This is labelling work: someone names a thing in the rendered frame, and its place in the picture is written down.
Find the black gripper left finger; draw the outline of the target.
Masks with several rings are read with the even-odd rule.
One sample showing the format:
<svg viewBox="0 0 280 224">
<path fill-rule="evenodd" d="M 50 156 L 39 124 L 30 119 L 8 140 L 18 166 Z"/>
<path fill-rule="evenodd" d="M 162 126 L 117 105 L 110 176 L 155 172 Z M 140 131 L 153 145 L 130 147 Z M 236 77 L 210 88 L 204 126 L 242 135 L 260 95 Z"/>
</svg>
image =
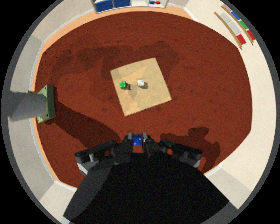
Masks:
<svg viewBox="0 0 280 224">
<path fill-rule="evenodd" d="M 109 150 L 109 155 L 105 156 L 105 152 L 107 150 Z M 92 166 L 102 163 L 114 156 L 115 165 L 131 163 L 131 152 L 133 152 L 133 133 L 125 135 L 121 143 L 117 143 L 115 140 L 110 140 L 94 147 L 76 152 L 74 156 L 81 174 L 83 176 L 87 176 L 87 172 Z"/>
</svg>

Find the white die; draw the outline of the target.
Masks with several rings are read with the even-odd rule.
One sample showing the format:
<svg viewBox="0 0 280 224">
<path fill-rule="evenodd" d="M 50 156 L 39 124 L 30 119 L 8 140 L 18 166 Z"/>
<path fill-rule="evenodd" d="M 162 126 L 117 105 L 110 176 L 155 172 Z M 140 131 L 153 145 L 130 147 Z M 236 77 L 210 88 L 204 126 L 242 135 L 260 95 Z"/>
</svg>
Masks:
<svg viewBox="0 0 280 224">
<path fill-rule="evenodd" d="M 144 87 L 144 80 L 138 80 L 138 87 Z"/>
</svg>

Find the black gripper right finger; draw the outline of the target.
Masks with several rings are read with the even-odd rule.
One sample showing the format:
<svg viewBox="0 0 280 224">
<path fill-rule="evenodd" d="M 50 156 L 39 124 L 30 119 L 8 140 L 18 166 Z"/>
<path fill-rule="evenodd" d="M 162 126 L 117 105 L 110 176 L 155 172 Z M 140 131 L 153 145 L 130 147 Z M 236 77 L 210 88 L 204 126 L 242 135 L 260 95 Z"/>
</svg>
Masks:
<svg viewBox="0 0 280 224">
<path fill-rule="evenodd" d="M 146 135 L 145 132 L 142 132 L 141 135 L 142 150 L 143 152 L 148 152 L 149 161 L 167 161 L 168 156 L 189 163 L 198 169 L 203 154 L 202 150 L 165 139 L 160 140 L 159 143 L 155 143 L 154 139 L 149 139 L 151 138 L 150 135 Z M 167 148 L 172 150 L 172 155 L 167 153 Z"/>
</svg>

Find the tan square mat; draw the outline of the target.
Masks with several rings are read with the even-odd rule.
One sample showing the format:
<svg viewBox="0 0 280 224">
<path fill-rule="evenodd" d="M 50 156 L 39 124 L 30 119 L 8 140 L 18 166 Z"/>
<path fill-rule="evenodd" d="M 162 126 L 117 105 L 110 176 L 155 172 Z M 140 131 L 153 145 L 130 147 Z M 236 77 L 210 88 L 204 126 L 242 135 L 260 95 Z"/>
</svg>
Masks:
<svg viewBox="0 0 280 224">
<path fill-rule="evenodd" d="M 155 58 L 131 63 L 110 72 L 125 116 L 171 100 Z M 144 80 L 144 87 L 138 87 L 137 80 Z M 119 82 L 122 81 L 126 81 L 126 88 L 120 89 Z"/>
</svg>

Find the green die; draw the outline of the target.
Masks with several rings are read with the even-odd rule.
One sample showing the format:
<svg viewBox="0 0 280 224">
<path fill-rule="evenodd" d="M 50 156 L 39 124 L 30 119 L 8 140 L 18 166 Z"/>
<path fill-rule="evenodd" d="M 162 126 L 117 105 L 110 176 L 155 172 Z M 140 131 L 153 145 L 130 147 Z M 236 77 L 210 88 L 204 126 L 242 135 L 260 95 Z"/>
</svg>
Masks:
<svg viewBox="0 0 280 224">
<path fill-rule="evenodd" d="M 120 83 L 120 88 L 123 89 L 123 88 L 126 88 L 126 82 L 119 82 Z"/>
</svg>

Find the blue die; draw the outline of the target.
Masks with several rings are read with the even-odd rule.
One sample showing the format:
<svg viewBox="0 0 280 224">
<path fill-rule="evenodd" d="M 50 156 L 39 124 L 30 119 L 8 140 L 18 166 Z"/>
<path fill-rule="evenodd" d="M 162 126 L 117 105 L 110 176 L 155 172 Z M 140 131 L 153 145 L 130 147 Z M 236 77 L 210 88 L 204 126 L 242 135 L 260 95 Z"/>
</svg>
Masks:
<svg viewBox="0 0 280 224">
<path fill-rule="evenodd" d="M 141 134 L 133 134 L 133 146 L 142 145 L 142 135 Z"/>
</svg>

